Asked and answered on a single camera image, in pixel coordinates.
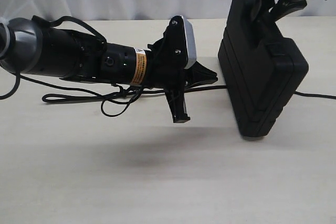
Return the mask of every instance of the orange warning label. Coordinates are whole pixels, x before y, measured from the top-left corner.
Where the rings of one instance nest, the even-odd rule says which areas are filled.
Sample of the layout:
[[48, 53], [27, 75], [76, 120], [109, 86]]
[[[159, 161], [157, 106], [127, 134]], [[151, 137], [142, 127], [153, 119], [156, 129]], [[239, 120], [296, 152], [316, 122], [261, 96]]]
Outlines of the orange warning label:
[[143, 81], [143, 78], [146, 74], [146, 68], [147, 68], [147, 57], [146, 53], [143, 49], [135, 48], [136, 53], [136, 68], [133, 80], [131, 81], [131, 85], [140, 85]]

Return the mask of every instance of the warning sticker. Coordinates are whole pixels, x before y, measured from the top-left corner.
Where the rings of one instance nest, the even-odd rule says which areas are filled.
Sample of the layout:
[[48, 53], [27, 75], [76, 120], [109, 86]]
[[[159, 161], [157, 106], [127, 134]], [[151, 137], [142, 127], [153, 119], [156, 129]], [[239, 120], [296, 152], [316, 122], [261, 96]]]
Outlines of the warning sticker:
[[135, 48], [136, 53], [136, 67], [135, 67], [135, 73], [133, 80], [131, 81], [131, 85], [140, 85], [143, 81], [143, 78], [146, 74], [146, 68], [147, 68], [147, 57], [146, 53], [143, 49]]

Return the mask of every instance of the table surface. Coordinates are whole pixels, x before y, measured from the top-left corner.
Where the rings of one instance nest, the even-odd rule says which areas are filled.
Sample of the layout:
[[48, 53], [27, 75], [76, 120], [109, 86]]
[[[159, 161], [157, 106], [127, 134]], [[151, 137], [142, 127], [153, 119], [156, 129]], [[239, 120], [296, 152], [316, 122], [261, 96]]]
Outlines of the table surface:
[[[226, 20], [191, 22], [199, 62], [223, 84], [216, 56]], [[146, 48], [168, 20], [90, 24], [110, 42]], [[336, 17], [279, 27], [310, 64], [298, 90], [336, 94]], [[13, 82], [0, 71], [3, 93]], [[111, 119], [99, 103], [43, 104], [50, 92], [22, 81], [0, 102], [0, 223], [336, 223], [336, 101], [293, 97], [270, 134], [251, 142], [225, 90], [187, 94], [192, 120], [182, 125], [165, 97], [141, 98]]]

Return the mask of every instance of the black plastic case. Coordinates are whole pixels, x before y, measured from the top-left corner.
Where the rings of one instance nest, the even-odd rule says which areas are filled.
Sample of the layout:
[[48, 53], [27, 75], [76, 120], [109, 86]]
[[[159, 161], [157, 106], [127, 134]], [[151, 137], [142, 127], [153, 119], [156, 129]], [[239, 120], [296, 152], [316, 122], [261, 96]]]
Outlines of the black plastic case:
[[295, 42], [268, 12], [251, 21], [257, 0], [233, 0], [218, 58], [242, 136], [269, 133], [308, 72]]

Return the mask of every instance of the white table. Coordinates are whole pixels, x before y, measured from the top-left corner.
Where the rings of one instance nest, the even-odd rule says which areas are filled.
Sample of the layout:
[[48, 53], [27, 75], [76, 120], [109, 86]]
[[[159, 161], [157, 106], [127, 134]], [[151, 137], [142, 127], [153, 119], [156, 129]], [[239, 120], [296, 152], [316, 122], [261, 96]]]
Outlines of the white table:
[[[223, 84], [225, 20], [192, 23], [199, 61]], [[168, 21], [90, 24], [110, 42], [146, 48]], [[310, 63], [299, 90], [336, 94], [336, 17], [279, 26]], [[13, 82], [1, 71], [2, 93]], [[111, 119], [99, 103], [45, 105], [49, 92], [58, 91], [22, 81], [0, 102], [0, 223], [336, 223], [336, 101], [293, 97], [270, 134], [248, 142], [225, 90], [187, 94], [192, 120], [182, 125], [165, 97]]]

